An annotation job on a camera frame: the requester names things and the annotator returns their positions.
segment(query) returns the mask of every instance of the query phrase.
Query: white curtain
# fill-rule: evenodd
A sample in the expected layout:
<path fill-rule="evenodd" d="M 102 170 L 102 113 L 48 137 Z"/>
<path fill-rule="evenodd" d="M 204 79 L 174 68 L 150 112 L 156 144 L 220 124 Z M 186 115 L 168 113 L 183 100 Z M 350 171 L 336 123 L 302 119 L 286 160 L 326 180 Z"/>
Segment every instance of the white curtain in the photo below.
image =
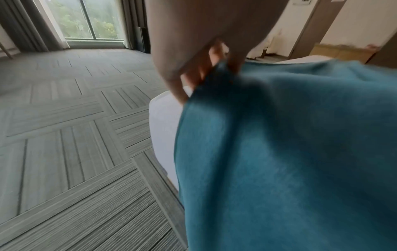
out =
<path fill-rule="evenodd" d="M 121 32 L 122 32 L 122 34 L 120 34 L 120 35 L 122 36 L 121 38 L 123 39 L 123 44 L 124 44 L 125 48 L 129 49 L 129 48 L 128 48 L 128 43 L 127 43 L 127 40 L 126 40 L 126 37 L 127 37 L 127 29 L 126 29 L 126 27 L 125 27 L 125 22 L 124 22 L 125 17 L 124 17 L 124 11 L 123 11 L 123 7 L 122 7 L 122 3 L 121 3 L 122 0 L 114 0 L 114 1 L 116 2 L 116 6 L 117 6 L 117 17 L 118 17 L 118 19 L 119 19 L 119 23 L 120 23 L 120 27 L 121 27 Z"/>
<path fill-rule="evenodd" d="M 45 0 L 33 0 L 33 2 L 36 4 L 48 27 L 50 27 L 59 45 L 64 49 L 70 48 Z"/>

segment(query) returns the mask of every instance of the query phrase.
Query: person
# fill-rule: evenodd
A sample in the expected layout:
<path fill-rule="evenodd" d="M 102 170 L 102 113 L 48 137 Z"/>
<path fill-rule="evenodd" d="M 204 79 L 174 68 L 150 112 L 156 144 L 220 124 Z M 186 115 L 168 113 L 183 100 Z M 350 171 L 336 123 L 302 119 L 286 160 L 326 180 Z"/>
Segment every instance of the person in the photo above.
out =
<path fill-rule="evenodd" d="M 154 64 L 176 99 L 189 98 L 229 48 L 227 65 L 237 73 L 248 52 L 271 31 L 288 0 L 147 0 L 148 30 Z"/>

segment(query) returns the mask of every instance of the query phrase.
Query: teal blanket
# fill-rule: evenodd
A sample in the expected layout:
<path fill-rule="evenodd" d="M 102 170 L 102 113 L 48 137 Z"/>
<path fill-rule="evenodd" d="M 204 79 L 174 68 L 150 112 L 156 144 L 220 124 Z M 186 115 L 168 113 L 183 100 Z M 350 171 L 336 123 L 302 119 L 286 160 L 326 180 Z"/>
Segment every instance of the teal blanket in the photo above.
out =
<path fill-rule="evenodd" d="M 397 250 L 397 74 L 218 65 L 175 141 L 190 251 Z"/>

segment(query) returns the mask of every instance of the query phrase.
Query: gray curtain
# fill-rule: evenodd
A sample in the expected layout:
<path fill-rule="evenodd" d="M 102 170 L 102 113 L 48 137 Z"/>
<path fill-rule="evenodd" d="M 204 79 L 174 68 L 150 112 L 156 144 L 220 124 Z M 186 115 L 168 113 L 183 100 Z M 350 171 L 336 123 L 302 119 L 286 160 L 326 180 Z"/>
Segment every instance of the gray curtain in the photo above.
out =
<path fill-rule="evenodd" d="M 150 53 L 144 0 L 121 0 L 121 4 L 129 49 Z"/>
<path fill-rule="evenodd" d="M 0 0 L 0 24 L 20 51 L 62 50 L 32 0 Z"/>

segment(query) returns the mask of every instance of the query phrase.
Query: white mattress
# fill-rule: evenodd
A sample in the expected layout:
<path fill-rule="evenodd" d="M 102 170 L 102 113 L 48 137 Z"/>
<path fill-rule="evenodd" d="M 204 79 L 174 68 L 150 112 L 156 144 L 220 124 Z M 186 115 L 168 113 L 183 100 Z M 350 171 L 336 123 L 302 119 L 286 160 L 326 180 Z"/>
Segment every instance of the white mattress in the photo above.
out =
<path fill-rule="evenodd" d="M 281 61 L 278 62 L 278 64 L 300 64 L 330 59 L 330 57 L 313 55 Z M 184 89 L 190 96 L 192 93 L 191 89 L 187 86 L 185 86 Z M 179 187 L 174 164 L 174 143 L 181 113 L 182 106 L 169 91 L 158 95 L 150 101 L 149 127 L 154 153 L 159 163 L 167 171 L 168 178 L 176 189 L 179 189 Z"/>

